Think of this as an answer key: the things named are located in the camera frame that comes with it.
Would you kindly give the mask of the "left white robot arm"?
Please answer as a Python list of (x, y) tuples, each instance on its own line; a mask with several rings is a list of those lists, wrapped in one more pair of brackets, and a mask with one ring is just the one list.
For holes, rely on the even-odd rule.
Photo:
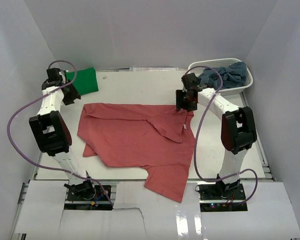
[(49, 67), (46, 73), (47, 80), (43, 82), (41, 90), (47, 97), (42, 99), (36, 116), (29, 119), (30, 128), (40, 151), (52, 157), (67, 171), (68, 183), (64, 186), (75, 196), (91, 200), (96, 195), (96, 187), (92, 181), (87, 180), (88, 172), (71, 155), (71, 133), (60, 113), (62, 104), (74, 104), (76, 99), (81, 99), (81, 95), (73, 84), (51, 93), (70, 81), (66, 72), (59, 68)]

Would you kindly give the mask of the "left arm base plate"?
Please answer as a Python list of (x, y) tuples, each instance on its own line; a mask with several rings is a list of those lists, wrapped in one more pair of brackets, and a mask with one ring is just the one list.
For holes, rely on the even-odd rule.
[(112, 209), (112, 205), (98, 184), (94, 186), (94, 190), (86, 191), (81, 195), (75, 194), (70, 189), (67, 190), (64, 210), (111, 211)]

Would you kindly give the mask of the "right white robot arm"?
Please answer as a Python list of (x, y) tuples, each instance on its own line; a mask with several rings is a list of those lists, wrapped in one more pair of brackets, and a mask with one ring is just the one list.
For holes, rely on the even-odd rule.
[(240, 185), (240, 170), (243, 160), (257, 141), (253, 111), (250, 107), (239, 107), (206, 84), (200, 84), (194, 73), (181, 77), (183, 89), (176, 95), (176, 110), (195, 111), (198, 104), (205, 107), (202, 119), (211, 111), (221, 121), (220, 139), (224, 147), (221, 170), (213, 185), (216, 195), (226, 200)]

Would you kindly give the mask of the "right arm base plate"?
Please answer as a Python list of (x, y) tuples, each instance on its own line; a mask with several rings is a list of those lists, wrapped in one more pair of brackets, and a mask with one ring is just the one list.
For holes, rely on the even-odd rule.
[(217, 191), (215, 184), (198, 184), (195, 191), (199, 194), (199, 205), (202, 213), (221, 212), (247, 212), (246, 203), (239, 204), (246, 200), (243, 185), (240, 183), (237, 188), (227, 193)]

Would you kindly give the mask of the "red t shirt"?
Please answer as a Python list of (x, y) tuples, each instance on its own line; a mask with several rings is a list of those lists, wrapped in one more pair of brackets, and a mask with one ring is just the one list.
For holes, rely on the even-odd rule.
[(77, 135), (84, 157), (98, 156), (109, 168), (145, 169), (148, 190), (180, 203), (194, 152), (193, 117), (173, 105), (88, 103)]

